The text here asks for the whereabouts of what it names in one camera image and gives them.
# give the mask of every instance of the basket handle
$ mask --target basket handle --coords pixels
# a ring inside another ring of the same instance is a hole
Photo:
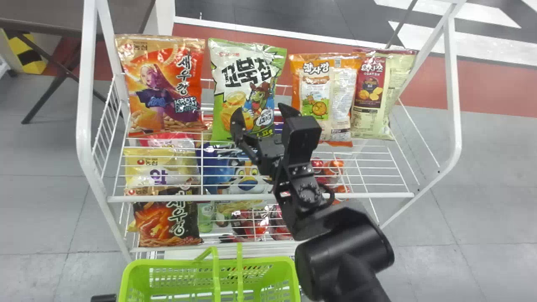
[[[244,301],[242,271],[242,242],[237,242],[237,301]]]
[[[201,255],[194,259],[195,262],[201,262],[209,254],[213,254],[213,297],[215,302],[220,302],[220,266],[218,265],[218,250],[216,247],[207,248]]]

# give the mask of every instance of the green snack bag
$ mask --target green snack bag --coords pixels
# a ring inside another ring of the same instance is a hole
[[[246,130],[274,132],[274,88],[284,68],[285,48],[210,38],[214,88],[212,141],[229,141],[231,115],[242,108]]]
[[[198,228],[202,233],[213,230],[214,202],[198,203]]]

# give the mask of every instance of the yellow snack bag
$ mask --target yellow snack bag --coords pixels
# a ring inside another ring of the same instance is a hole
[[[360,47],[365,53],[352,105],[353,138],[393,140],[388,115],[414,64],[416,51]]]
[[[178,148],[126,148],[126,188],[199,183],[193,147],[189,151]]]

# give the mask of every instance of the shrimp cracker bag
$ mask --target shrimp cracker bag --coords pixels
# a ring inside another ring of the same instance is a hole
[[[341,53],[289,56],[292,105],[302,115],[317,120],[322,128],[321,140],[331,145],[352,147],[349,112],[362,57]]]
[[[416,51],[357,48],[366,57],[358,72],[351,113],[353,138],[393,140],[388,115],[414,65]]]
[[[242,108],[246,130],[257,136],[274,132],[274,87],[287,50],[210,38],[214,88],[212,140],[231,139],[231,115]]]
[[[158,35],[116,35],[129,92],[129,136],[198,131],[205,40]]]

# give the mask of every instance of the table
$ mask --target table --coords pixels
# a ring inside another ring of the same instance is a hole
[[[155,0],[108,0],[114,31],[120,33],[142,33],[146,27]],[[22,124],[28,124],[58,89],[66,78],[78,82],[72,71],[80,62],[80,44],[71,57],[62,62],[56,61],[50,54],[28,40],[25,32],[36,32],[63,37],[80,38],[82,36],[83,1],[78,0],[0,0],[0,28],[8,36],[19,38],[29,47],[60,69],[49,88],[30,109]],[[97,91],[93,94],[101,101],[106,98]]]

